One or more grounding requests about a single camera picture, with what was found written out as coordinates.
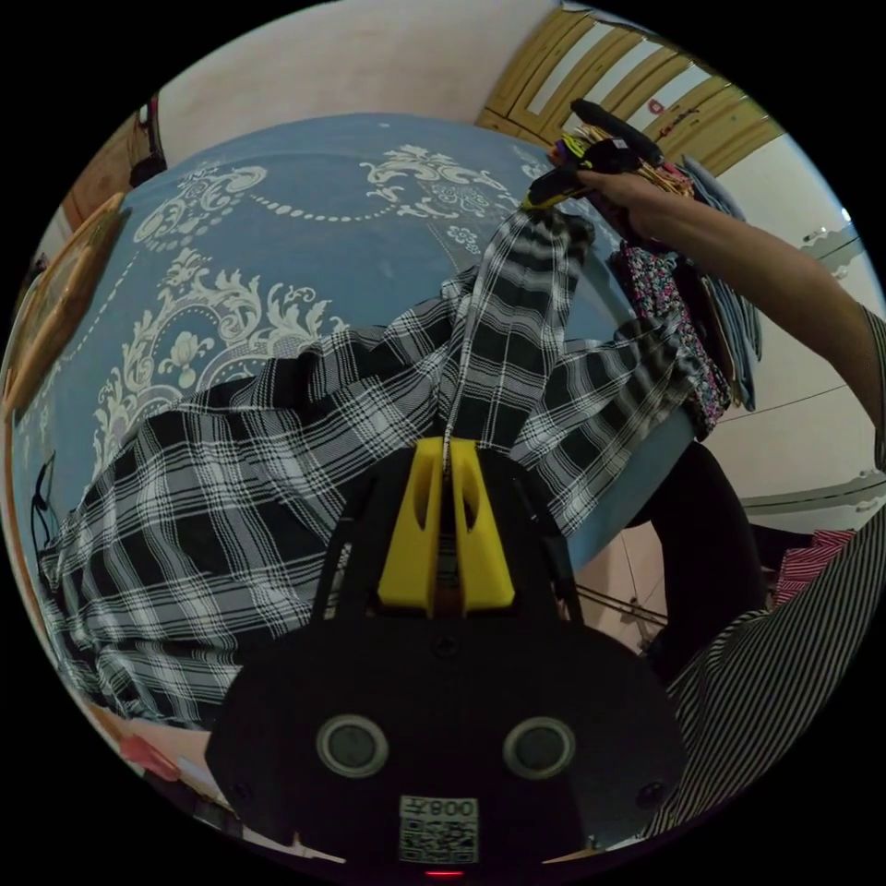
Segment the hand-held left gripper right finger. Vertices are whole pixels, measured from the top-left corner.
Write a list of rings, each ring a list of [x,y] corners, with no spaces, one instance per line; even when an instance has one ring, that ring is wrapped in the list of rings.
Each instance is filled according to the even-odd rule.
[[[515,591],[476,444],[452,440],[449,467],[462,615],[507,610]]]

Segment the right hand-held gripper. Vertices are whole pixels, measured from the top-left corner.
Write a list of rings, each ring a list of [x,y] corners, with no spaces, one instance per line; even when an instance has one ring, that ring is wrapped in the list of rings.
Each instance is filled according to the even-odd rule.
[[[622,174],[641,167],[640,156],[621,138],[589,141],[584,135],[563,135],[552,155],[553,168],[531,183],[522,210],[549,210],[582,195],[586,188],[578,177],[581,171]]]

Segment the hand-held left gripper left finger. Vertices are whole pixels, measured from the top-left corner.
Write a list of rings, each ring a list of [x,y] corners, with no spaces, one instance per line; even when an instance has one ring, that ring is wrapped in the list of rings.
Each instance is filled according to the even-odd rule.
[[[443,439],[424,438],[412,450],[400,507],[377,587],[386,609],[434,614],[443,495]]]

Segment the person's right hand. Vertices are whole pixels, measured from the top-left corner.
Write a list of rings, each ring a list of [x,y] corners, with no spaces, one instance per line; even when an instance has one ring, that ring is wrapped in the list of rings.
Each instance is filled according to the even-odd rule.
[[[638,245],[659,239],[662,210],[670,195],[634,173],[579,171],[582,193],[623,240]]]

